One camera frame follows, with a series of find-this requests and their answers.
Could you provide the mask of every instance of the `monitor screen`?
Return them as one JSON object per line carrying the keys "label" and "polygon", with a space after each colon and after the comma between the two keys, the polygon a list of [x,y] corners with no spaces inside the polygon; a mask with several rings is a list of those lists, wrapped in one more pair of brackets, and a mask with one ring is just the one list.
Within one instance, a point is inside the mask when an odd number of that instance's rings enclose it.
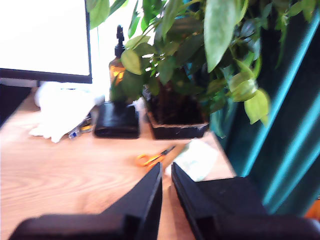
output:
{"label": "monitor screen", "polygon": [[91,83],[84,0],[0,1],[0,77]]}

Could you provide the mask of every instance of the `black object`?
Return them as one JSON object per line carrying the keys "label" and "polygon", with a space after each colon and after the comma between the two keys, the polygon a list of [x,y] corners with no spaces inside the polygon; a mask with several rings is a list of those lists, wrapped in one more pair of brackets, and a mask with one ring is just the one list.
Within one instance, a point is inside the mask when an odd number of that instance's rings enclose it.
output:
{"label": "black object", "polygon": [[155,139],[193,139],[202,138],[207,129],[209,128],[209,122],[202,117],[200,111],[194,114],[199,114],[202,118],[202,123],[194,124],[160,124],[156,121],[152,111],[148,109],[148,103],[144,101],[146,105],[146,116],[150,122],[153,136]]}
{"label": "black object", "polygon": [[26,79],[26,80],[37,80],[37,81],[54,81],[54,82],[61,82],[61,83],[68,82],[68,83],[92,84],[91,49],[90,49],[90,16],[89,16],[89,12],[87,11],[87,6],[85,7],[85,19],[86,19],[86,39],[87,39],[87,47],[88,47],[89,72],[90,72],[89,75],[85,76],[85,75],[67,74],[67,73],[0,68],[0,78]]}
{"label": "black object", "polygon": [[124,37],[124,29],[121,25],[118,25],[116,28],[116,38],[118,39],[118,44],[114,47],[114,54],[117,58],[121,57],[121,54],[126,50],[123,41]]}
{"label": "black object", "polygon": [[31,87],[0,84],[0,127],[31,92]]}
{"label": "black object", "polygon": [[157,163],[102,213],[30,218],[9,240],[156,240],[161,206],[162,165]]}
{"label": "black object", "polygon": [[100,138],[137,139],[139,113],[132,104],[105,102],[100,106],[94,134]]}
{"label": "black object", "polygon": [[320,223],[268,215],[246,177],[194,182],[176,163],[172,180],[197,240],[320,240]]}

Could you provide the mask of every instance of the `desk surface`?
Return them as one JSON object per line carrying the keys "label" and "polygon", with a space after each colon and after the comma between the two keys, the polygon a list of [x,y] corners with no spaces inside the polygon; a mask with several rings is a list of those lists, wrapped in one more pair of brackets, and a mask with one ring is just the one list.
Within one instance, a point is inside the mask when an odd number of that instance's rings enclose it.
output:
{"label": "desk surface", "polygon": [[[100,139],[86,133],[59,143],[29,135],[40,120],[33,95],[4,124],[1,137],[1,239],[8,239],[22,220],[43,214],[100,213],[122,197],[145,175],[133,159],[154,154],[172,144],[188,140],[153,140],[140,111],[139,139]],[[202,140],[219,151],[206,178],[235,176],[214,135]],[[171,178],[163,176],[160,240],[195,239],[180,206]]]}

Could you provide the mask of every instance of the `teal curtain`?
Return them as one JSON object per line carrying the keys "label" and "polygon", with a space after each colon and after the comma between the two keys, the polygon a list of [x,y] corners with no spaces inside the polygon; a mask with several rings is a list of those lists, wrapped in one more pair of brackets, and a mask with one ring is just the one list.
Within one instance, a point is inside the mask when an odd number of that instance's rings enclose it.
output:
{"label": "teal curtain", "polygon": [[303,215],[320,195],[320,15],[290,19],[278,68],[279,33],[263,31],[258,84],[270,95],[268,126],[249,124],[243,104],[221,144],[239,176],[249,176],[271,214]]}

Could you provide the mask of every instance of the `small bottle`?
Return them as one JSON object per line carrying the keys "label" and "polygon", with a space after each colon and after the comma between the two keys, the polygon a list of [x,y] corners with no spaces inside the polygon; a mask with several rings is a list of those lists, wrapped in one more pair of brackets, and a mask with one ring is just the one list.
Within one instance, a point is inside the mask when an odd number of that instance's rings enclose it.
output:
{"label": "small bottle", "polygon": [[116,38],[118,39],[118,44],[114,48],[115,59],[113,59],[109,63],[109,72],[110,72],[110,82],[111,84],[116,79],[115,85],[121,82],[122,78],[124,77],[125,67],[121,63],[121,54],[125,51],[125,46],[123,41],[125,40],[124,37],[124,30],[121,25],[118,25],[116,29]]}

